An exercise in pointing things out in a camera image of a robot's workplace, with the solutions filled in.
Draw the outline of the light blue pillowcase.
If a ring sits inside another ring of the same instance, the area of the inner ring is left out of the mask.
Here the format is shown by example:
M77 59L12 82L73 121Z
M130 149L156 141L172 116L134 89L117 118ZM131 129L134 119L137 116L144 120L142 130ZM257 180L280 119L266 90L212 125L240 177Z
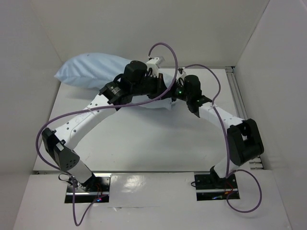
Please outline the light blue pillowcase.
M104 53L85 53L67 60L54 77L79 88L101 89L124 72L129 59Z

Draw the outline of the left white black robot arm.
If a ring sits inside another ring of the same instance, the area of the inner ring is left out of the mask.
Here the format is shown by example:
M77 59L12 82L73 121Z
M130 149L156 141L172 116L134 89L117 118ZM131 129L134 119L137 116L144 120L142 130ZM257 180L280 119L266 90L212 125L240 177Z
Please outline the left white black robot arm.
M74 113L66 124L42 131L46 152L64 173L84 191L90 191L97 179L94 173L74 151L79 142L101 121L131 105L134 96L146 95L149 99L162 99L169 92L159 65L161 57L150 58L146 63L132 61L123 73L108 82L86 108Z

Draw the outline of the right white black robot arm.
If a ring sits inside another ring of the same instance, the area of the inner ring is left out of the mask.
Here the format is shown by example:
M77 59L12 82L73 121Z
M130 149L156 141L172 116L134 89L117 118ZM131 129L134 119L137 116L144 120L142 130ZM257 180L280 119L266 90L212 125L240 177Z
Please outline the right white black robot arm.
M186 102L191 113L215 125L224 134L226 156L210 169L211 186L221 188L227 181L227 175L264 152L256 121L243 120L213 105L212 100L202 94L196 75L178 78L174 95Z

